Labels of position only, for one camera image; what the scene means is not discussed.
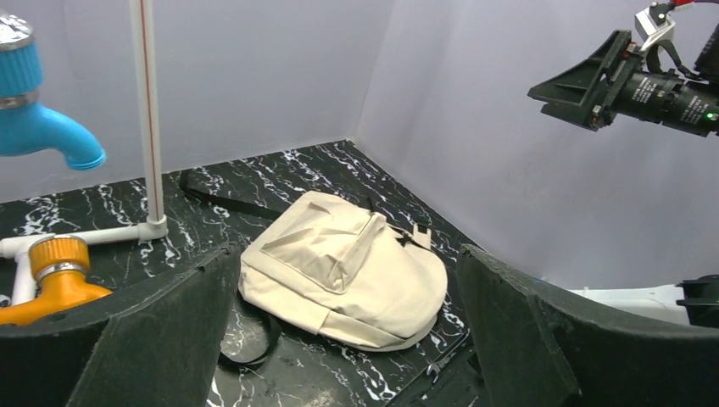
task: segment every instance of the gray wall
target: gray wall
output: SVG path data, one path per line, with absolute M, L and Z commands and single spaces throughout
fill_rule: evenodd
M 719 140 L 541 115 L 530 86 L 646 0 L 398 0 L 357 143 L 490 252 L 564 287 L 646 287 L 719 267 Z M 692 63 L 719 7 L 675 14 Z
M 155 1 L 163 172 L 354 134 L 391 0 Z M 42 101 L 93 131 L 90 172 L 0 158 L 0 202 L 142 176 L 127 0 L 3 0 L 36 27 Z

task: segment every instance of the beige backpack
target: beige backpack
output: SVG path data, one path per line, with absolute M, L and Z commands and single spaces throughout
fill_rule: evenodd
M 238 292 L 270 315 L 371 352 L 405 349 L 434 326 L 447 272 L 432 231 L 412 233 L 336 195 L 306 192 L 284 212 L 180 187 L 188 195 L 274 222 L 242 253 Z M 270 346 L 279 337 L 270 324 Z

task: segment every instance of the black marble surface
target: black marble surface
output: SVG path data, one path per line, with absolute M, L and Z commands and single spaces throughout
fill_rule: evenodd
M 269 225 L 268 220 L 229 213 L 186 198 L 177 187 L 178 178 L 177 173 L 164 176 L 169 236 L 155 242 L 91 247 L 92 273 L 88 281 L 120 290 L 182 267 L 193 256 L 219 243 L 239 241 L 247 246 Z M 308 190 L 333 192 L 356 204 L 369 196 L 376 209 L 397 226 L 408 228 L 412 220 L 430 220 L 435 231 L 435 251 L 449 273 L 449 290 L 439 321 L 415 347 L 367 354 L 284 326 L 278 349 L 257 371 L 216 371 L 208 406 L 386 405 L 466 333 L 454 263 L 460 245 L 469 239 L 351 142 L 201 167 L 192 172 L 191 179 L 194 186 L 278 210 Z M 0 236 L 127 226 L 144 221 L 146 206 L 142 180 L 6 203 L 0 205 Z M 0 303 L 7 304 L 14 263 L 4 260 L 1 266 Z M 259 319 L 239 304 L 223 348 L 249 359 L 265 345 L 264 340 Z

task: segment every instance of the orange valve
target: orange valve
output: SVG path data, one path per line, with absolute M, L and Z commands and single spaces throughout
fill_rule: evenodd
M 39 240 L 30 247 L 28 256 L 40 295 L 30 302 L 0 309 L 0 324 L 28 325 L 112 293 L 85 281 L 90 254 L 87 243 L 79 237 L 55 235 Z

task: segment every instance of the camera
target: camera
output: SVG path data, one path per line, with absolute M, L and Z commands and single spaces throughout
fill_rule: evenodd
M 673 34 L 672 9 L 653 3 L 635 16 L 647 36 L 643 46 L 631 31 L 614 31 L 589 58 L 527 96 L 546 102 L 542 113 L 591 131 L 611 125 L 618 114 L 702 137 L 719 131 L 719 25 L 689 70 L 666 39 Z M 675 68 L 662 70 L 661 50 Z

